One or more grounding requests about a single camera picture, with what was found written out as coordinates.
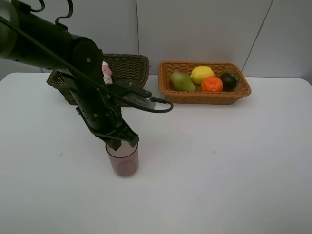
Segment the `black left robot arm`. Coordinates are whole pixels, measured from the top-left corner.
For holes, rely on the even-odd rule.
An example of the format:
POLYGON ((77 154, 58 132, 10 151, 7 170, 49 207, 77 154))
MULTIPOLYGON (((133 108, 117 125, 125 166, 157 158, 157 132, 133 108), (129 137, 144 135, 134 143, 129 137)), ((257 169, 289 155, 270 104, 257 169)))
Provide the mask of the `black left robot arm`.
POLYGON ((117 150, 123 142, 136 146, 138 135, 122 118, 120 102, 130 89, 107 84, 103 54, 89 38, 72 35, 65 25, 35 15, 18 0, 0 3, 0 56, 61 72, 90 132, 117 150))

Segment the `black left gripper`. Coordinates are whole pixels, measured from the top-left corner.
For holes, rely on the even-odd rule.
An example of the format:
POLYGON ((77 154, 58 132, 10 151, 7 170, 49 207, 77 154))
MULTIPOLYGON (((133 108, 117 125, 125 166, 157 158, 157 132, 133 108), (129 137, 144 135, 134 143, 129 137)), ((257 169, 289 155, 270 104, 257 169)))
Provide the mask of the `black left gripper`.
POLYGON ((122 118, 121 108, 117 107, 117 110, 121 121, 118 127, 113 125, 106 108, 85 107, 85 124, 89 131, 108 143, 108 146, 115 151, 121 147, 121 141, 128 142, 132 147, 139 142, 138 134, 122 118))

